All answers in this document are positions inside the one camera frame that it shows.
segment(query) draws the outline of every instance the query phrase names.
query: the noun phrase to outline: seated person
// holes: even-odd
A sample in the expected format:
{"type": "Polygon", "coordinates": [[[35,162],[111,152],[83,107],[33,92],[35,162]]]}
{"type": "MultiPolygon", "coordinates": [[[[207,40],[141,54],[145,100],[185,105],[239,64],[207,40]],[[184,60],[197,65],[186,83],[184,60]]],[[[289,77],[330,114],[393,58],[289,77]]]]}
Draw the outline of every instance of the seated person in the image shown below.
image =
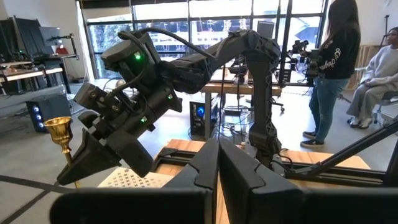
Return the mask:
{"type": "Polygon", "coordinates": [[[372,111],[388,91],[398,91],[398,27],[390,30],[388,46],[370,61],[347,114],[352,128],[366,129],[373,122],[372,111]]]}

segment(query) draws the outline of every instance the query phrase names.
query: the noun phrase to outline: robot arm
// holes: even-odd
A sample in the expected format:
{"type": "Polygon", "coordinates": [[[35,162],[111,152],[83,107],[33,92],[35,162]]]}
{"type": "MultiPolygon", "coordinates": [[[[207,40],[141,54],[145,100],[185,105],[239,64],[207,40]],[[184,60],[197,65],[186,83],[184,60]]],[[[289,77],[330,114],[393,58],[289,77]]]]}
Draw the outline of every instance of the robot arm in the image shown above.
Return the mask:
{"type": "Polygon", "coordinates": [[[181,112],[182,104],[175,91],[197,93],[216,69],[239,54],[246,57],[254,78],[255,123],[249,140],[258,148],[257,158],[265,160],[264,163],[268,163],[269,154],[279,151],[280,143],[271,123],[270,71],[276,69],[280,58],[276,41],[265,39],[253,30],[242,30],[230,33],[205,52],[163,62],[147,32],[120,37],[124,41],[108,49],[101,58],[106,68],[119,72],[126,84],[106,93],[85,83],[76,94],[77,103],[97,114],[87,111],[79,116],[87,129],[82,130],[83,141],[72,165],[65,167],[57,178],[60,184],[120,166],[121,159],[139,176],[145,176],[152,168],[153,159],[138,137],[147,130],[153,131],[153,124],[167,110],[181,112]],[[139,94],[129,99],[122,91],[127,86],[137,89],[139,94]]]}

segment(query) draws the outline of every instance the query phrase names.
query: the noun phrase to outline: brass candle holder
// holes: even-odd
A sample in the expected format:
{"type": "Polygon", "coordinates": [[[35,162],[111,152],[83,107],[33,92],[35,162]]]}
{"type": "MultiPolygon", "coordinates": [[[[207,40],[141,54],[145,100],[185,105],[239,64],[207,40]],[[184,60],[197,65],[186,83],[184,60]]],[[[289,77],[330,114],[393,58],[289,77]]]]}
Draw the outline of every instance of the brass candle holder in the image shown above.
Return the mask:
{"type": "MultiPolygon", "coordinates": [[[[69,147],[69,142],[73,138],[73,133],[70,129],[71,121],[72,117],[66,116],[53,118],[44,122],[44,126],[51,134],[52,141],[62,147],[62,154],[67,158],[69,166],[72,164],[72,156],[70,155],[71,149],[69,147]]],[[[78,181],[75,182],[75,187],[80,187],[78,181]]]]}

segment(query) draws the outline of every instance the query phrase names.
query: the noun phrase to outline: woman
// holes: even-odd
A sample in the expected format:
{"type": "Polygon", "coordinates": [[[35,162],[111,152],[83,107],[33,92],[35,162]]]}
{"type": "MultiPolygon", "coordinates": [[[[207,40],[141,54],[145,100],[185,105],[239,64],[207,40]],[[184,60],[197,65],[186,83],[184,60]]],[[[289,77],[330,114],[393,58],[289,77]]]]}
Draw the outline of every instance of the woman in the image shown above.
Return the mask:
{"type": "Polygon", "coordinates": [[[398,27],[390,30],[387,45],[370,61],[362,77],[361,85],[347,114],[352,128],[366,129],[373,122],[372,110],[388,91],[398,91],[398,27]]]}
{"type": "Polygon", "coordinates": [[[315,79],[310,109],[315,131],[305,131],[310,140],[303,147],[322,147],[329,133],[336,99],[354,73],[361,41],[358,7],[355,0],[336,0],[328,13],[328,38],[320,47],[319,72],[315,79]]]}

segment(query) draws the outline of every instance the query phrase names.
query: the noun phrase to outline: blue jeans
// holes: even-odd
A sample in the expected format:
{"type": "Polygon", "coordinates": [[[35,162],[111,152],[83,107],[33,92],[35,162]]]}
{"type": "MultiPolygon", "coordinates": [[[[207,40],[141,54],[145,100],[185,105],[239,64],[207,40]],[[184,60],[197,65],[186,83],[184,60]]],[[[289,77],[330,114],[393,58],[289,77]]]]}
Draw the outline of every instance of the blue jeans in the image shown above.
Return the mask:
{"type": "Polygon", "coordinates": [[[348,79],[315,79],[310,109],[315,121],[316,141],[324,142],[327,137],[333,121],[333,108],[335,107],[337,96],[343,91],[347,83],[348,79]]]}

